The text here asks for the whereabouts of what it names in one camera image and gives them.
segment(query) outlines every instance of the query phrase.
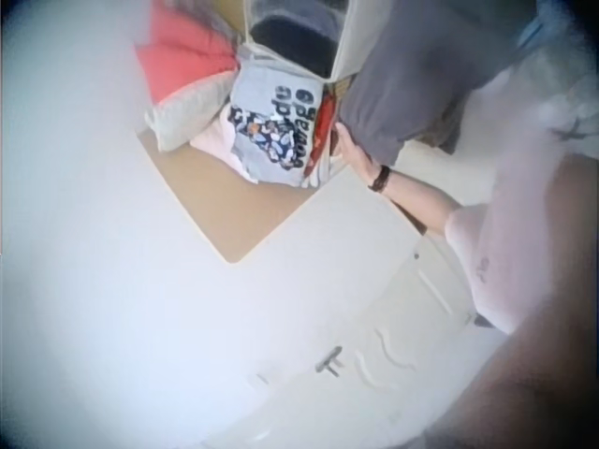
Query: metal handle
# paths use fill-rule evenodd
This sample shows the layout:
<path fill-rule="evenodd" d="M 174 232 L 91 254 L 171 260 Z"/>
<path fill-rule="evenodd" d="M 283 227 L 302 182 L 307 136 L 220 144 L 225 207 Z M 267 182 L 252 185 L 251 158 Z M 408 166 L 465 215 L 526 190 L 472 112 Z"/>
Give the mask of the metal handle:
<path fill-rule="evenodd" d="M 337 357 L 341 354 L 343 350 L 342 346 L 335 347 L 330 353 L 327 354 L 325 359 L 316 365 L 316 372 L 320 374 L 324 370 L 330 372 L 333 376 L 339 377 L 339 373 L 333 369 L 330 365 L 334 364 L 335 366 L 342 368 L 343 364 L 337 360 Z"/>

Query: pink pillow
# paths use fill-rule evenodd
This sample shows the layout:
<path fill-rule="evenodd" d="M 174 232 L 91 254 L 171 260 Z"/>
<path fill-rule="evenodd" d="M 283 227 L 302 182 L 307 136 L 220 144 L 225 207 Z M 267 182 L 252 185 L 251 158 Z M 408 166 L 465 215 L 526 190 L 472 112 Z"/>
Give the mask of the pink pillow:
<path fill-rule="evenodd" d="M 194 81 L 237 69 L 233 56 L 207 56 L 164 44 L 138 48 L 137 54 L 154 103 Z"/>
<path fill-rule="evenodd" d="M 153 4 L 151 39 L 153 43 L 183 47 L 197 53 L 235 55 L 225 37 L 158 2 Z"/>
<path fill-rule="evenodd" d="M 190 145 L 223 161 L 247 181 L 257 183 L 233 154 L 235 126 L 228 120 L 231 105 L 226 105 L 204 131 L 191 140 Z"/>

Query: wristwatch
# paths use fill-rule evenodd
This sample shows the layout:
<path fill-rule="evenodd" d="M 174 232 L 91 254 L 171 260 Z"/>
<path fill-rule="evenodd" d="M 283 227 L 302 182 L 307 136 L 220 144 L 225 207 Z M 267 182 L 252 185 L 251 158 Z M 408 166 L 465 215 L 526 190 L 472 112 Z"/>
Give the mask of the wristwatch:
<path fill-rule="evenodd" d="M 380 194 L 385 190 L 385 187 L 387 187 L 390 174 L 391 169 L 387 166 L 382 166 L 378 178 L 376 178 L 376 180 L 374 180 L 373 182 L 373 185 L 369 186 L 368 188 L 371 189 L 373 192 Z"/>

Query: pink fabric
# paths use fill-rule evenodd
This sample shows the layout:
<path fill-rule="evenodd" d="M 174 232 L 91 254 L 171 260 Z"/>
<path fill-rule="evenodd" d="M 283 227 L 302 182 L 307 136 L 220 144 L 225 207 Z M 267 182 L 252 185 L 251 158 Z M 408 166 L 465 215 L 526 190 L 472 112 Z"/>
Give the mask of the pink fabric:
<path fill-rule="evenodd" d="M 235 127 L 228 120 L 230 110 L 230 105 L 225 106 L 211 124 L 189 143 L 192 147 L 223 161 L 247 181 L 256 183 L 231 151 L 235 144 Z"/>
<path fill-rule="evenodd" d="M 507 334 L 576 269 L 596 232 L 594 162 L 568 156 L 548 132 L 518 138 L 501 157 L 490 203 L 457 210 L 446 225 L 476 309 Z"/>
<path fill-rule="evenodd" d="M 238 68 L 234 50 L 218 33 L 157 4 L 152 42 L 137 54 L 154 103 L 194 81 Z"/>
<path fill-rule="evenodd" d="M 221 35 L 167 7 L 154 3 L 152 42 L 183 47 L 197 53 L 235 56 L 230 43 Z"/>

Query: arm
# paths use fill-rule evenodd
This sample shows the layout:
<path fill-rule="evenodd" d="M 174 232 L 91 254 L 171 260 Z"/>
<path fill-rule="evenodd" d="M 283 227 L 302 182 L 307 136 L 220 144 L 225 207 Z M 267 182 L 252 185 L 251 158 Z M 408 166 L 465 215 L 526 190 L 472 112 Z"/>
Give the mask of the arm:
<path fill-rule="evenodd" d="M 343 159 L 367 185 L 373 185 L 381 172 L 381 166 L 354 143 L 344 125 L 338 123 L 337 131 Z M 445 192 L 396 171 L 389 175 L 382 194 L 407 210 L 431 231 L 442 236 L 449 216 L 460 208 L 460 204 Z"/>

